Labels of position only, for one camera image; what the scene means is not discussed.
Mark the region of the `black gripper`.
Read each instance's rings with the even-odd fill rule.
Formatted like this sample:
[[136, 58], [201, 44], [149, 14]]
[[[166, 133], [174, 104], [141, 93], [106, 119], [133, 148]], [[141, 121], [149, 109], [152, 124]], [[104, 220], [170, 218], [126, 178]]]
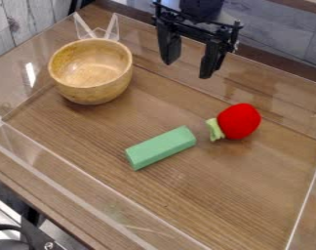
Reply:
[[[201, 59], [200, 78], [210, 78], [221, 68], [228, 51], [233, 53], [237, 50], [238, 32], [244, 28], [241, 20], [225, 12], [225, 0], [153, 0], [153, 4], [156, 18], [202, 29], [221, 40], [206, 43]], [[161, 20], [157, 21], [157, 35], [161, 58], [170, 65], [181, 56], [182, 38], [177, 27]]]

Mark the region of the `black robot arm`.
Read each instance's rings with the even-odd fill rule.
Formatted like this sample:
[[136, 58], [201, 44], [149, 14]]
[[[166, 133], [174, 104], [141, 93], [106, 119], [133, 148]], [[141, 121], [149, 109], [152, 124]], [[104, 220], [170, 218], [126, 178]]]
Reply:
[[225, 0], [178, 0], [180, 8], [154, 0], [161, 59], [170, 65], [182, 54], [182, 37], [205, 44], [200, 78], [208, 79], [221, 69], [228, 53], [237, 50], [241, 20], [224, 10]]

